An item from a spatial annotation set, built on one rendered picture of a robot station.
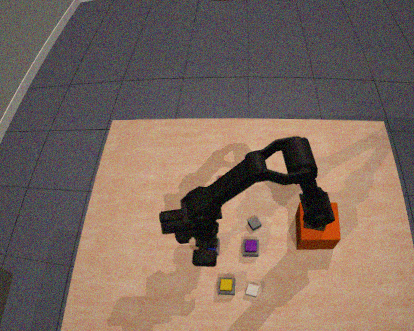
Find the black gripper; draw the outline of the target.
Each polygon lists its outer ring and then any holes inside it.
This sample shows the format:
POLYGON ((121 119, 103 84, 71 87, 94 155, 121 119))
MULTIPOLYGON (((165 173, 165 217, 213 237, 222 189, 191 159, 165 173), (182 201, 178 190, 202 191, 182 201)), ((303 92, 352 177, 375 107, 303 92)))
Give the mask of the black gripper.
POLYGON ((207 248, 216 249, 218 247, 217 233, 219 232, 219 223, 215 220, 215 227, 209 232, 192 231, 197 234, 199 240, 195 240, 195 246, 198 250, 193 250, 193 264, 198 267, 215 267, 217 265, 217 251, 207 250, 207 248), (203 250, 202 250, 203 248, 203 250))

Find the blue button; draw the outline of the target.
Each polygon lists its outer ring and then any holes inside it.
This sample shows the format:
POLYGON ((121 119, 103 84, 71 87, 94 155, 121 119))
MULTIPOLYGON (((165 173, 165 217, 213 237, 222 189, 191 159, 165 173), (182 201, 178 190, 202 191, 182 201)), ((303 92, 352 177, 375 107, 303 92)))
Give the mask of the blue button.
POLYGON ((207 250, 214 250, 217 251, 217 256, 219 256, 219 251, 220 251, 220 238, 218 238, 218 247, 216 249, 213 248, 207 248, 207 250))

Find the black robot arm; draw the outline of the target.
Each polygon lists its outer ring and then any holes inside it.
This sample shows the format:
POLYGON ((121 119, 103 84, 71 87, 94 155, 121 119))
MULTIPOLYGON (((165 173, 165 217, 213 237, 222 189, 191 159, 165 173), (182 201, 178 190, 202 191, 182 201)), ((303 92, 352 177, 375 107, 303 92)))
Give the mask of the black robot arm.
POLYGON ((197 187, 180 201, 181 209, 159 214, 161 233, 175 234, 178 243, 189 243, 192 231, 209 232, 215 220, 222 219, 221 207, 253 184, 276 182, 282 185, 300 184, 299 194, 303 207, 304 228, 324 231, 335 221, 328 193, 318 187, 318 168, 309 141, 301 137, 276 139, 262 150, 252 151, 245 159, 208 187, 197 187), (287 174, 267 170, 265 160, 282 151, 287 174), (306 225, 306 226, 305 226, 306 225), (324 229, 324 230, 323 230, 324 229))

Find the yellow button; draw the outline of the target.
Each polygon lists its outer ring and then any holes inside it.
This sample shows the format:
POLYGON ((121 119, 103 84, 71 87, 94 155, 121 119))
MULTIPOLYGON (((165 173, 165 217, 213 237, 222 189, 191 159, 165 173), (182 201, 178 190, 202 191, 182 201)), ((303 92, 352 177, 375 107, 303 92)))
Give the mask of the yellow button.
POLYGON ((218 277, 218 295, 235 295, 235 278, 218 277))

